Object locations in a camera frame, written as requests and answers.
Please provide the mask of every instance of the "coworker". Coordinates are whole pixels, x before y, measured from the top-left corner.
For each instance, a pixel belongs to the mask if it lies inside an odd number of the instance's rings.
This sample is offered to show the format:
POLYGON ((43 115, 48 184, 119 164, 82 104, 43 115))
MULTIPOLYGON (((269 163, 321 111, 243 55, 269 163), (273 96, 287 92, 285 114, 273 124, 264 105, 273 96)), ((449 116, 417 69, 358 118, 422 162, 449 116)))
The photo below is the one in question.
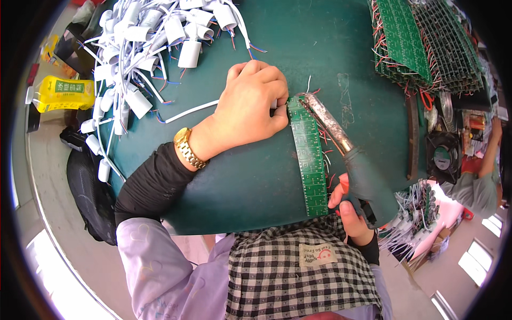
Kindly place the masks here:
POLYGON ((346 174, 329 201, 340 216, 231 233, 194 270, 160 224, 210 158, 284 129, 287 98, 276 67, 234 65, 215 113, 160 145, 127 179, 115 206, 117 242, 138 319, 392 319, 376 234, 350 202, 340 204, 346 174))
POLYGON ((443 182, 440 186, 444 194, 462 204, 466 209, 487 219, 496 213, 501 205, 501 189, 496 153, 501 141, 501 120, 492 119, 492 132, 482 159, 462 158, 462 169, 456 184, 443 182))

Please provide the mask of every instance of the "left hand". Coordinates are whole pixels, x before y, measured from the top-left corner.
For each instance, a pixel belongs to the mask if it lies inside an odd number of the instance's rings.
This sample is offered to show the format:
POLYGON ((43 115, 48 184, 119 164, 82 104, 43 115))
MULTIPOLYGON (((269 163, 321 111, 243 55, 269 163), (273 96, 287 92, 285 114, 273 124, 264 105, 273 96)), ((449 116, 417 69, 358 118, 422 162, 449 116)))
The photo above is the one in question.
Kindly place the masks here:
POLYGON ((350 201, 341 202, 343 195, 348 192, 349 177, 345 173, 339 177, 339 185, 334 188, 328 207, 332 209, 339 205, 339 216, 342 219, 345 232, 356 245, 365 246, 372 241, 375 232, 368 229, 365 219, 357 215, 350 201))

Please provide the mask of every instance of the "green tabletop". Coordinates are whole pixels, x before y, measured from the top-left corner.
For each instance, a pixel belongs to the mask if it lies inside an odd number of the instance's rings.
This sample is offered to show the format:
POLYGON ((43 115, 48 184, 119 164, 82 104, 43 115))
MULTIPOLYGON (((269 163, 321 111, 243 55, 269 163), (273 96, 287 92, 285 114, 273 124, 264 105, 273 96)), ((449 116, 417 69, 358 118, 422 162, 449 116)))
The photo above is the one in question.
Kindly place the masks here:
MULTIPOLYGON (((311 75, 310 91, 344 123, 355 145, 361 145, 395 191, 407 181, 408 119, 403 90, 374 71, 372 28, 366 0, 243 1, 239 6, 251 42, 268 53, 253 50, 255 58, 277 66, 288 80, 290 95, 304 92, 311 75)), ((162 119, 216 100, 221 95, 227 70, 245 62, 249 54, 236 29, 234 51, 227 32, 222 32, 204 53, 195 69, 180 80, 176 60, 164 59, 170 81, 162 91, 170 105, 152 98, 162 119)), ((173 56, 179 53, 173 48, 173 56)), ((153 79, 161 88, 162 80, 153 79)), ((212 114, 215 107, 195 112, 169 124, 147 114, 130 117, 129 134, 114 139, 111 158, 129 176, 159 144, 171 141, 182 127, 192 127, 212 114)), ((103 139, 110 125, 103 126, 103 139)), ((420 128, 419 177, 425 172, 425 128, 420 128)), ((324 150, 335 149, 329 143, 324 150)), ((328 154, 330 175, 344 173, 337 151, 328 154)), ((338 183, 334 178, 333 186, 338 183)), ((122 186, 112 172, 115 194, 122 186)), ((176 234, 210 234, 251 230, 308 219, 291 127, 274 137, 239 146, 211 160, 190 183, 164 218, 176 234)))

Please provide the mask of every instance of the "black bag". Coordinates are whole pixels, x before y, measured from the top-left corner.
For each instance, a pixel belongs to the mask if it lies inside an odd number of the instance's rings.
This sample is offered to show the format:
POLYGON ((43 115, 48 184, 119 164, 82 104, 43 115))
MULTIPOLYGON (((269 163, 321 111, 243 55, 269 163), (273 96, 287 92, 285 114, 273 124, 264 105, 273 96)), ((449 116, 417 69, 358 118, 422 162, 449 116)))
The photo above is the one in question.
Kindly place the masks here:
POLYGON ((117 246, 114 199, 105 183, 98 180, 99 158, 84 152, 71 150, 66 169, 69 188, 78 211, 85 222, 85 229, 96 241, 117 246))

